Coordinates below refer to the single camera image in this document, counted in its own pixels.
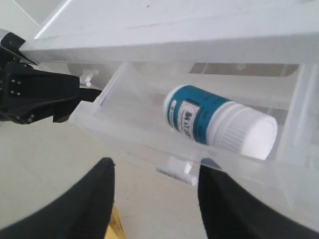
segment transparent drawer front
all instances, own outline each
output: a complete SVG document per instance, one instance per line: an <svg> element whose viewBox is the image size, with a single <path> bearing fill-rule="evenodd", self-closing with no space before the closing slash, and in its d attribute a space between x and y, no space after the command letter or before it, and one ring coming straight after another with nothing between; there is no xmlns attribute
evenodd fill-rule
<svg viewBox="0 0 319 239"><path fill-rule="evenodd" d="M141 161L131 163L142 167L184 161L196 175L202 159L210 158L213 163L205 161L206 166L225 171L264 203L314 227L319 215L319 203L312 201L319 196L319 186L312 183L319 157L317 67L284 67L276 77L199 74L203 70L194 67L186 67L190 74L161 74L123 63L96 101L82 102L70 120L124 155L137 156ZM162 104L174 87L184 84L275 117L279 132L268 159L199 144L171 128ZM312 193L307 196L306 190Z"/></svg>

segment blue label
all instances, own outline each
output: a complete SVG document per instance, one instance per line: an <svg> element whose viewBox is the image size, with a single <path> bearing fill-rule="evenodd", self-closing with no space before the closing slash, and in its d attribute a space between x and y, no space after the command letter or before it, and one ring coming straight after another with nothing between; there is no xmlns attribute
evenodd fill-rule
<svg viewBox="0 0 319 239"><path fill-rule="evenodd" d="M196 142L207 144L206 130L215 111L229 99L195 86L180 88L171 98L167 120L172 127Z"/></svg>

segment white sticker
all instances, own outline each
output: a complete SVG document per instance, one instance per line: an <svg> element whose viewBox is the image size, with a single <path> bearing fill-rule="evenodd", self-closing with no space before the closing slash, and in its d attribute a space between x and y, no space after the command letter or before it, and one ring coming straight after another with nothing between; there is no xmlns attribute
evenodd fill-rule
<svg viewBox="0 0 319 239"><path fill-rule="evenodd" d="M173 116L174 116L175 106L176 106L176 100L173 100L169 108L169 124L172 127L174 127Z"/></svg>
<svg viewBox="0 0 319 239"><path fill-rule="evenodd" d="M179 132L184 133L186 136L190 137L193 140L193 125L198 110L199 106L191 104L187 101L183 101L178 111L177 122Z"/></svg>

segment translucent plastic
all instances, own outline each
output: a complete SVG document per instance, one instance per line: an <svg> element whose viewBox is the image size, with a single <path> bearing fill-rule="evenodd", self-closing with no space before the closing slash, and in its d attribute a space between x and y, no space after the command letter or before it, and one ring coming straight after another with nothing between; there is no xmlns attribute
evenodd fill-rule
<svg viewBox="0 0 319 239"><path fill-rule="evenodd" d="M172 129L162 103L174 87L190 84L275 117L279 134L267 160L261 161L189 140ZM204 74L156 74L123 63L94 103L82 102L71 120L148 169L170 157L199 165L216 164L264 203L316 229L319 223L318 69L301 66L281 77Z"/></svg>

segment white plastic cabinet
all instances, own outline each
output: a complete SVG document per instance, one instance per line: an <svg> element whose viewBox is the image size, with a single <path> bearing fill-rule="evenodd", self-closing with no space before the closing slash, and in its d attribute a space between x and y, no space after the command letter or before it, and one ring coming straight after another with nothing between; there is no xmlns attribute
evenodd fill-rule
<svg viewBox="0 0 319 239"><path fill-rule="evenodd" d="M141 159L131 163L154 170L172 157L193 165L209 157L218 166L208 166L318 230L318 12L318 0L66 0L22 52L37 62L120 66L71 121ZM279 134L269 158L201 145L171 129L162 102L180 84L274 116Z"/></svg>

